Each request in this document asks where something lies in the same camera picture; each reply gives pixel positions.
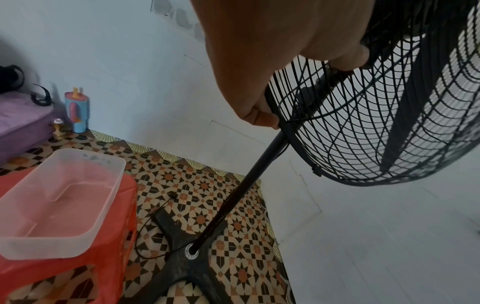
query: stool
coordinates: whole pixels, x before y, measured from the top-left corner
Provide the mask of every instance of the stool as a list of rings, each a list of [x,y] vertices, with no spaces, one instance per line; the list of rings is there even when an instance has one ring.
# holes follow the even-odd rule
[[[0,176],[0,197],[21,181],[33,168]],[[127,232],[131,231],[129,248],[124,250]],[[137,235],[137,183],[124,175],[118,193],[91,247],[72,258],[43,260],[7,260],[0,256],[0,303],[14,290],[75,269],[94,265],[98,277],[98,298],[91,303],[115,304],[123,290],[128,257]]]

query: standing fan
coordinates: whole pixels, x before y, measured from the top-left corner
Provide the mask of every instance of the standing fan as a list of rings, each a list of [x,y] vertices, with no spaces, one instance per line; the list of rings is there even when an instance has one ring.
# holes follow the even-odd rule
[[[289,144],[319,176],[372,186],[408,182],[453,163],[480,141],[479,4],[474,0],[377,0],[363,43],[367,64],[338,71],[297,57],[265,91],[281,132],[200,235],[161,209],[152,215],[170,257],[133,298],[154,304],[187,280],[210,303],[231,303],[209,266],[224,220]]]

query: clear plastic tub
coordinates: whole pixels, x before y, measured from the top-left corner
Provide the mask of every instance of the clear plastic tub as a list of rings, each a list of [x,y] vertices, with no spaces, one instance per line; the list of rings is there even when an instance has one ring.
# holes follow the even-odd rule
[[[0,254],[13,260],[74,257],[94,241],[126,162],[60,149],[0,198]]]

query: purple cushion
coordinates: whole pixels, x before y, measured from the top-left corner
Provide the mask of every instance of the purple cushion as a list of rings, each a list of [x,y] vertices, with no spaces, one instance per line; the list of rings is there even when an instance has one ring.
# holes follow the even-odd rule
[[[53,106],[37,106],[27,94],[0,94],[0,163],[50,137],[53,118]]]

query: tiled floor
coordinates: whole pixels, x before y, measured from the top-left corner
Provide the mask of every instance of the tiled floor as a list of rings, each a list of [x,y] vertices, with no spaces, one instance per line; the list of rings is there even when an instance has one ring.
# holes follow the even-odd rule
[[[138,229],[145,223],[148,214],[165,202],[167,192],[176,191],[179,193],[178,200],[169,202],[166,210],[188,233],[198,233],[206,227],[226,196],[238,185],[238,179],[242,178],[151,149],[144,154],[135,153],[125,141],[102,142],[90,132],[69,136],[60,141],[51,139],[12,159],[0,166],[0,175],[36,166],[60,148],[72,147],[116,155],[127,161],[125,172],[132,175],[138,184]],[[286,273],[266,215],[259,186],[255,185],[228,216],[228,229],[211,246],[210,266],[234,303],[288,302]],[[154,224],[146,225],[139,237],[138,247],[144,256],[168,251],[167,241]],[[133,296],[164,264],[163,257],[144,260],[132,251],[123,283],[124,296]],[[92,267],[84,266],[25,286],[10,295],[10,303],[83,304],[95,299],[97,293]],[[158,303],[208,301],[198,287],[180,282],[171,286]]]

